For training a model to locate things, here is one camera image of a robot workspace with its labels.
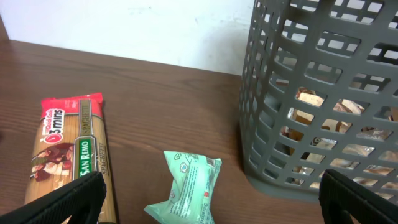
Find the green packet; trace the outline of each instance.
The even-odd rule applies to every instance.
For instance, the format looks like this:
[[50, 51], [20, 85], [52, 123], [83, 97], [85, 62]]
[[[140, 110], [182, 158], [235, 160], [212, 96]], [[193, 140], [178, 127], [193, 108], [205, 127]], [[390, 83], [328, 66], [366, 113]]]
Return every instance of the green packet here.
[[170, 151], [164, 156], [174, 178], [170, 197], [146, 206], [144, 211], [161, 224], [215, 224], [210, 202], [221, 159]]

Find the san remo spaghetti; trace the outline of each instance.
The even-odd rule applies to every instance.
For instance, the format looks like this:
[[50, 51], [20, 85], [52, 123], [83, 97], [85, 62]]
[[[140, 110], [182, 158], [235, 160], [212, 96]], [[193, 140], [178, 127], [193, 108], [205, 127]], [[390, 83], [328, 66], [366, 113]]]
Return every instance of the san remo spaghetti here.
[[42, 100], [25, 203], [91, 171], [100, 171], [106, 198], [99, 223], [116, 223], [101, 93]]

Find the red circle label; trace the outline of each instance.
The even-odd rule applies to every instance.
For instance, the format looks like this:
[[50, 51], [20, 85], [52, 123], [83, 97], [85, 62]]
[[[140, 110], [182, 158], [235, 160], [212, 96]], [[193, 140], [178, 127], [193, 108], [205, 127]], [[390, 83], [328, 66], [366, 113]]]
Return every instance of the red circle label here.
[[44, 142], [48, 144], [54, 144], [60, 142], [62, 139], [62, 134], [49, 134], [44, 138]]

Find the green label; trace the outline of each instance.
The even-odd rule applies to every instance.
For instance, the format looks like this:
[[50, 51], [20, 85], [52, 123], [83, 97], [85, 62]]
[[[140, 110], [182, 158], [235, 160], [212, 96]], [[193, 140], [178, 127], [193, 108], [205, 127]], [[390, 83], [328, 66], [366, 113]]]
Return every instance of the green label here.
[[79, 177], [91, 172], [91, 141], [90, 139], [79, 140]]

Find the barcode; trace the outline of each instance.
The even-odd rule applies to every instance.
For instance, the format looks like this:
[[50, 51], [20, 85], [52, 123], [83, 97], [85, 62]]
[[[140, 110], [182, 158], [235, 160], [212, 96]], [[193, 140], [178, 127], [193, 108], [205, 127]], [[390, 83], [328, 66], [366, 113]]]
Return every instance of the barcode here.
[[215, 162], [214, 162], [214, 159], [210, 159], [210, 158], [207, 158], [207, 157], [206, 157], [206, 160], [207, 160], [207, 164], [209, 164], [209, 165], [211, 165], [211, 166], [213, 166], [213, 167], [216, 166], [216, 164], [215, 164]]

